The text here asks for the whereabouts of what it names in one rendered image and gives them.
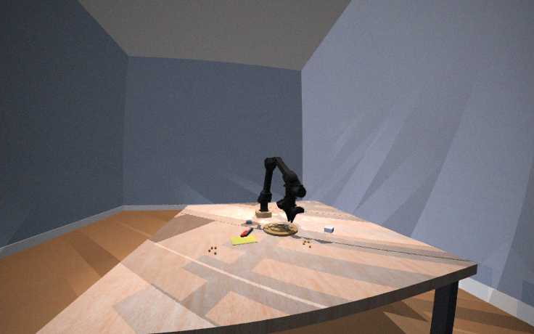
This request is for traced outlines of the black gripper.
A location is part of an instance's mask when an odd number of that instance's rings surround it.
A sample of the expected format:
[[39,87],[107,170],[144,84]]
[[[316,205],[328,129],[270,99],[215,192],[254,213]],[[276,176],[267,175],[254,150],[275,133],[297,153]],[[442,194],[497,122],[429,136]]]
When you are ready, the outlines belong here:
[[295,204],[295,200],[297,200],[297,197],[295,196],[286,196],[286,199],[287,197],[289,198],[289,201],[290,201],[290,204],[291,206],[290,207],[286,207],[284,209],[282,209],[283,211],[285,211],[286,215],[287,215],[287,220],[288,221],[291,221],[291,223],[293,223],[293,221],[295,220],[295,217],[298,213],[304,213],[304,208],[301,207],[301,206],[297,206]]

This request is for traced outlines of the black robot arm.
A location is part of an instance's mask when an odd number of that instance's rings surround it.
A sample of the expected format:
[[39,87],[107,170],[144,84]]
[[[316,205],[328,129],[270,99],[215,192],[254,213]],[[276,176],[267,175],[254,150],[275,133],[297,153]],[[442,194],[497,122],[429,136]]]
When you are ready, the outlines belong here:
[[[288,169],[286,164],[283,162],[282,158],[280,157],[273,157],[273,158],[266,158],[264,160],[264,166],[266,168],[266,175],[265,175],[265,181],[263,190],[260,192],[260,196],[258,198],[258,203],[260,203],[260,212],[269,212],[268,211],[268,203],[271,203],[271,197],[272,193],[270,191],[271,188],[271,180],[272,180],[272,174],[273,170],[276,168],[276,166],[279,168],[279,170],[282,173],[282,178],[284,182],[286,183],[284,185],[285,187],[285,195],[286,196],[295,196],[304,198],[306,196],[306,189],[303,187],[303,185],[300,183],[297,174],[294,171],[291,171]],[[262,201],[262,202],[261,202]],[[287,206],[290,207],[290,201],[289,198],[284,196],[284,199],[278,201],[277,206],[280,210],[286,208]]]

